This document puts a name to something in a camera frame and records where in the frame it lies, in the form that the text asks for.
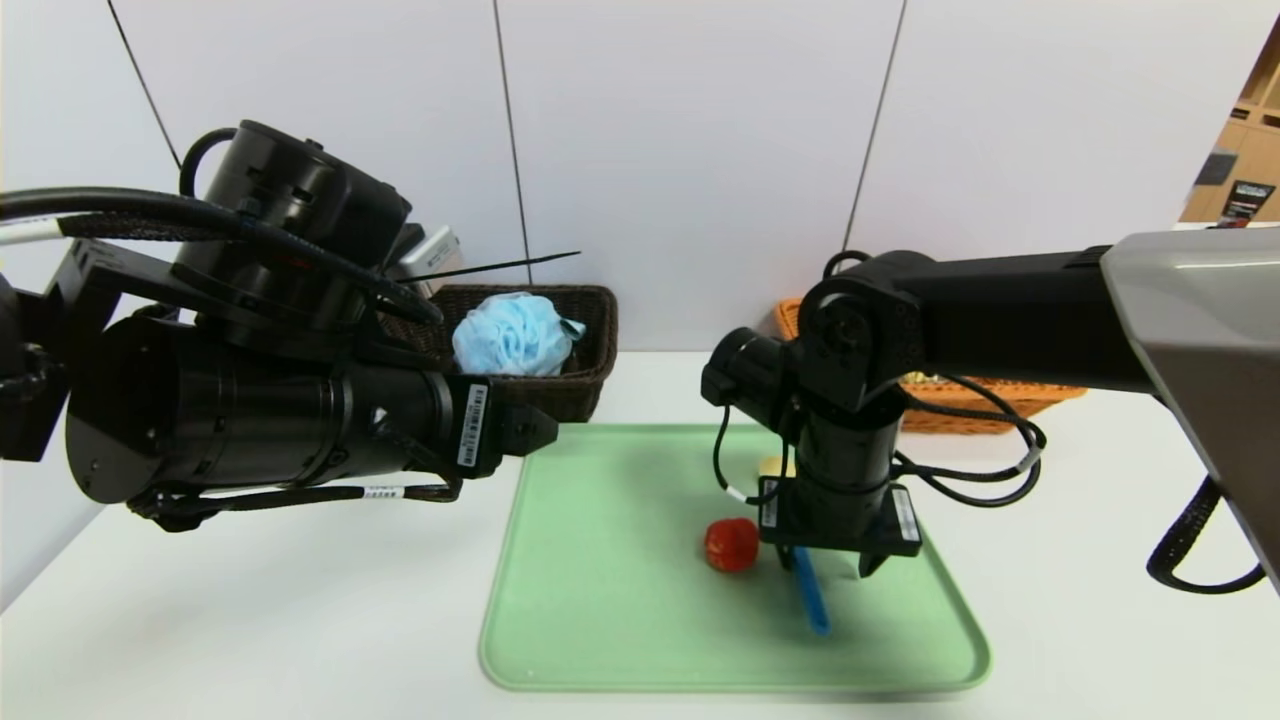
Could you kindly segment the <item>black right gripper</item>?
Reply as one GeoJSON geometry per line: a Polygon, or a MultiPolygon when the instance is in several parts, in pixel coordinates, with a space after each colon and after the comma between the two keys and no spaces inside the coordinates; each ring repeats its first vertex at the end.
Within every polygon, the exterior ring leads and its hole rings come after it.
{"type": "Polygon", "coordinates": [[[803,423],[788,475],[759,480],[768,496],[756,511],[762,539],[776,544],[785,571],[794,569],[795,547],[859,553],[860,579],[888,557],[919,555],[923,530],[891,470],[901,420],[891,413],[852,425],[818,415],[803,423]]]}

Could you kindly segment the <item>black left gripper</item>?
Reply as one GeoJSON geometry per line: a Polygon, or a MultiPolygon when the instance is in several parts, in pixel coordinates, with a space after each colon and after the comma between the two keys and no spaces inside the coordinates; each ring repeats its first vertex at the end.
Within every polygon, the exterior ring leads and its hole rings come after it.
{"type": "MultiPolygon", "coordinates": [[[[500,462],[492,442],[498,400],[492,382],[407,366],[358,368],[358,474],[408,471],[440,478],[489,477],[500,462]]],[[[529,404],[500,411],[500,451],[527,457],[554,443],[559,423],[529,404]]]]}

